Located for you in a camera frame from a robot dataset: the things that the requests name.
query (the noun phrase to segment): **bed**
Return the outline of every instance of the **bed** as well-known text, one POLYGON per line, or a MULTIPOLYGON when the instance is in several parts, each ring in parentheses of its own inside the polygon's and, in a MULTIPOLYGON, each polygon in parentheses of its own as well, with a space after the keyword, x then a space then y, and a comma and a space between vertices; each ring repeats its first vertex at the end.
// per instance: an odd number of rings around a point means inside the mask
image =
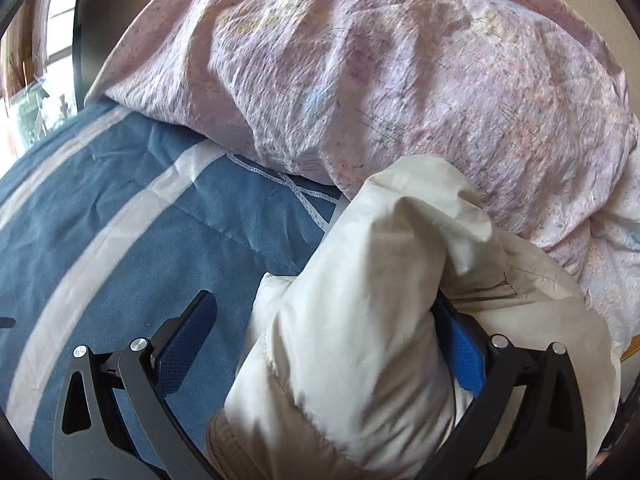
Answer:
MULTIPOLYGON (((0 190, 0 317, 15 319, 0 330, 0 397, 34 457, 50 471, 75 346, 107 351, 149 336, 206 289, 218 321, 168 397, 201 445, 231 386, 261 277, 302 270, 339 198, 112 102, 36 145, 0 190)), ((142 429, 131 414, 125 406, 136 440, 142 429)))

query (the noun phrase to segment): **bedding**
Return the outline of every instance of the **bedding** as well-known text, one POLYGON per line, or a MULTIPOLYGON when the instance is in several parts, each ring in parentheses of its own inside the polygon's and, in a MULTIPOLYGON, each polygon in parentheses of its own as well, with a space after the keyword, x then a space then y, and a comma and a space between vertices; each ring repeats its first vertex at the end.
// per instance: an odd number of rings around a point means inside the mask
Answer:
POLYGON ((560 0, 153 0, 89 99, 103 94, 349 198, 402 155, 442 156, 580 280, 618 353, 638 331, 635 263, 592 222, 638 121, 560 0))
MULTIPOLYGON (((340 192, 266 170, 113 102, 87 107, 0 180, 0 402, 51 471, 66 365, 150 336, 207 289, 218 321, 171 409, 202 447, 265 272, 299 274, 340 192)), ((127 399, 143 459, 157 463, 127 399)))

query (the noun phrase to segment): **jacket sleeve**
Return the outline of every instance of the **jacket sleeve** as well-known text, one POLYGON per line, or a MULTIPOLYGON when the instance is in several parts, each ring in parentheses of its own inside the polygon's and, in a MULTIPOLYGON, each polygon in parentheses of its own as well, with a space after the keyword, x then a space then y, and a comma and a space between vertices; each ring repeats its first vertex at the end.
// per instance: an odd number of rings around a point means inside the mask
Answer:
MULTIPOLYGON (((550 260, 539 250, 522 256, 532 246, 517 240, 494 228, 473 186, 440 158, 402 158, 370 177, 292 283, 263 280, 251 348, 210 424, 215 462, 230 480, 258 471, 273 480, 412 478, 470 401, 438 349, 430 307, 439 286, 485 328, 527 335, 531 348, 566 335, 545 326, 596 327, 604 344, 588 358, 608 372, 606 324, 585 314, 571 296, 579 290, 547 294, 514 269, 550 260), (562 324, 556 298, 570 303, 562 324)), ((568 339, 576 349, 586 340, 568 339)), ((603 386, 609 400, 613 377, 603 386)))

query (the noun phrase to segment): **beige fabric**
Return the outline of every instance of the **beige fabric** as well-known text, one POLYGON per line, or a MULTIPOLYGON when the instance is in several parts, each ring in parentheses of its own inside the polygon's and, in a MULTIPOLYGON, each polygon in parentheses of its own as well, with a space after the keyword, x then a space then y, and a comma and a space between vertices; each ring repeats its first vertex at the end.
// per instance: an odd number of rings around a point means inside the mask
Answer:
POLYGON ((438 286, 489 333, 567 346, 593 458, 620 389, 606 323, 543 251, 492 225, 455 168, 420 155, 367 180, 299 277, 263 279, 212 462, 238 480, 412 478, 470 402, 437 348, 438 286))

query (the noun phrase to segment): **white stripe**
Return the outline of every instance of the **white stripe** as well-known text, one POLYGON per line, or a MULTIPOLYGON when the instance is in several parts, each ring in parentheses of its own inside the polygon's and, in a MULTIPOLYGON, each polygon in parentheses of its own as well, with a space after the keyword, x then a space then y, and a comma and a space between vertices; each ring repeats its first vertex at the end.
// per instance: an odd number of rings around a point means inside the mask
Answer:
POLYGON ((0 230, 9 223, 11 218, 40 187, 40 184, 47 180, 57 168, 94 140, 95 137, 104 133, 114 124, 119 123, 130 113, 131 110, 121 106, 110 110, 94 123, 81 130, 75 137, 65 142, 53 155, 47 157, 0 206, 0 230))
POLYGON ((316 191, 315 189, 307 189, 303 186, 298 186, 298 189, 302 191, 305 195, 314 196, 316 198, 320 198, 321 200, 326 200, 327 202, 331 202, 332 204, 338 205, 338 199, 329 195, 325 195, 320 191, 316 191))
MULTIPOLYGON (((287 183, 284 182, 284 180, 280 180, 279 178, 275 178, 273 175, 270 175, 269 173, 267 173, 266 171, 261 170, 260 168, 256 168, 255 166, 252 166, 251 164, 247 164, 245 162, 243 162, 242 160, 240 160, 239 158, 237 158, 233 153, 227 153, 226 156, 228 157, 229 160, 231 160, 232 162, 234 162, 235 164, 237 164, 238 166, 245 168, 246 170, 252 171, 253 173, 257 173, 261 176, 263 176, 264 178, 268 178, 269 180, 271 180, 272 182, 275 182, 276 184, 281 184, 282 186, 287 186, 287 183)), ((334 198, 332 196, 326 195, 320 191, 315 191, 313 189, 307 189, 306 187, 302 187, 302 186, 296 186, 301 192, 303 192, 304 194, 308 194, 309 196, 314 196, 316 198, 320 198, 322 200, 326 200, 327 202, 330 202, 332 204, 336 204, 338 203, 338 199, 334 198)))
POLYGON ((284 180, 287 187, 293 191, 293 194, 296 196, 296 198, 300 200, 300 203, 304 206, 304 208, 306 209, 306 212, 309 213, 309 216, 311 216, 311 219, 316 223, 316 225, 319 228, 321 228, 322 231, 326 232, 327 229, 329 228, 329 224, 326 222, 324 218, 322 218, 320 213, 316 211, 316 208, 313 207, 311 202, 309 202, 309 200, 306 199, 306 197, 300 191, 300 188, 296 186, 293 180, 290 179, 289 175, 285 173, 278 173, 278 175, 282 180, 284 180))
POLYGON ((27 448, 47 381, 89 302, 135 241, 224 154, 211 140, 186 150, 123 206, 66 272, 27 339, 9 390, 6 416, 27 448))
POLYGON ((231 162, 237 164, 241 168, 245 168, 246 170, 249 170, 252 173, 257 173, 258 175, 263 176, 264 178, 268 178, 272 182, 275 182, 276 184, 280 184, 281 186, 285 186, 286 185, 279 178, 275 178, 273 175, 270 175, 266 171, 263 171, 260 168, 256 168, 255 166, 252 166, 251 164, 247 164, 247 163, 243 162, 242 160, 237 158, 233 153, 227 153, 226 156, 231 162))
POLYGON ((343 194, 340 195, 340 200, 338 200, 338 205, 336 205, 334 209, 334 214, 331 215, 331 220, 329 220, 329 227, 324 232, 324 236, 322 237, 322 240, 324 240, 326 236, 329 234, 329 231, 331 231, 331 229, 334 228, 334 225, 338 221, 338 218, 342 216, 342 213, 344 213, 344 210, 347 209, 347 206, 349 204, 350 204, 349 199, 345 197, 343 194))

